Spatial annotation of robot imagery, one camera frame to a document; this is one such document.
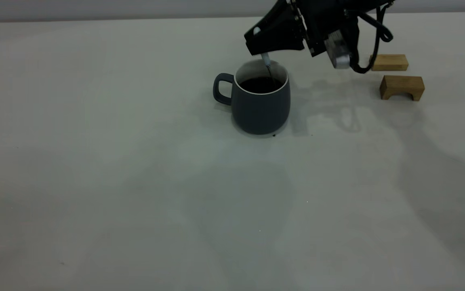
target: coffee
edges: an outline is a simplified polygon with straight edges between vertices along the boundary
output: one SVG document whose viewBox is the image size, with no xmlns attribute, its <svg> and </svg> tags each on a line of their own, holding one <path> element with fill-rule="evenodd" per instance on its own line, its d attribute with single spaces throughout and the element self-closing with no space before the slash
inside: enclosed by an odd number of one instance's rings
<svg viewBox="0 0 465 291">
<path fill-rule="evenodd" d="M 249 79 L 240 84 L 240 87 L 245 91 L 256 94 L 266 94 L 277 91 L 282 87 L 282 82 L 270 77 L 259 77 Z"/>
</svg>

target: wall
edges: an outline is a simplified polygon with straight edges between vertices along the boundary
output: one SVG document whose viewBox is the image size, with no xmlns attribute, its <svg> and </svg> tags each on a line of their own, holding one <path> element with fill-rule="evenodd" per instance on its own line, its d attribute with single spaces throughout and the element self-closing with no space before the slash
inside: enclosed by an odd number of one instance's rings
<svg viewBox="0 0 465 291">
<path fill-rule="evenodd" d="M 0 0 L 0 21 L 264 15 L 275 0 Z M 465 11 L 465 0 L 397 0 L 392 12 Z"/>
</svg>

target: white table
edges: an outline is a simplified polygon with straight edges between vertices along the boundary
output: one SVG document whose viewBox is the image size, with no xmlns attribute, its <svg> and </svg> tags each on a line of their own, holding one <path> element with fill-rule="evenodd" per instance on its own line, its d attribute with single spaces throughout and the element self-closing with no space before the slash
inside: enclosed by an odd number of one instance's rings
<svg viewBox="0 0 465 291">
<path fill-rule="evenodd" d="M 0 291 L 465 290 L 465 13 L 386 17 L 419 103 L 271 54 L 269 138 L 211 92 L 256 21 L 0 24 Z"/>
</svg>

